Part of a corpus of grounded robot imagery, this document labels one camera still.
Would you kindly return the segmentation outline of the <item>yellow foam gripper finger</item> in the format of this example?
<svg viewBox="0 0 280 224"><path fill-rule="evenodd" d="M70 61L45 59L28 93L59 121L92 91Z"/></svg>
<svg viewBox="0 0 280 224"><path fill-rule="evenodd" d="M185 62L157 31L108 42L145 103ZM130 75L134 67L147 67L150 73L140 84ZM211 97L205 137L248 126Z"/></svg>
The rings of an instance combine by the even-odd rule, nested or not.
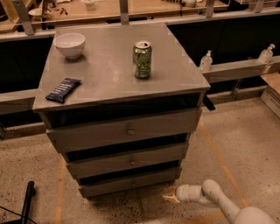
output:
<svg viewBox="0 0 280 224"><path fill-rule="evenodd" d="M170 201L171 203L179 203L180 200L173 194L173 195L163 195L163 199Z"/></svg>

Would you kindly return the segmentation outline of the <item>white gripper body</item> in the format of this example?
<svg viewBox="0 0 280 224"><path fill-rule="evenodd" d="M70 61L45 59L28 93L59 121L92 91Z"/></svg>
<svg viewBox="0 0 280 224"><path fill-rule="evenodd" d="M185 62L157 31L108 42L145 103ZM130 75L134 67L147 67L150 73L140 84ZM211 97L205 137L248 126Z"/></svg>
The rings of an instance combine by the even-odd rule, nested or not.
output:
<svg viewBox="0 0 280 224"><path fill-rule="evenodd" d="M180 185L175 190L175 196L180 202L184 203L200 203L204 198L200 185Z"/></svg>

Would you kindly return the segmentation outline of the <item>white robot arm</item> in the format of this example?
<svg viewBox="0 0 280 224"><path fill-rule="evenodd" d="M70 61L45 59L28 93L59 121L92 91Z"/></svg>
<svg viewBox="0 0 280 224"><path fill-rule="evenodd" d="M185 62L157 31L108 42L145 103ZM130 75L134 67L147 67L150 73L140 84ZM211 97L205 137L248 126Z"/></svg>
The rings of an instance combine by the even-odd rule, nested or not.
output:
<svg viewBox="0 0 280 224"><path fill-rule="evenodd" d="M205 180L201 185L180 185L163 198L172 203L198 203L205 207L218 207L229 224L276 224L260 208L239 208L226 196L218 183L211 179Z"/></svg>

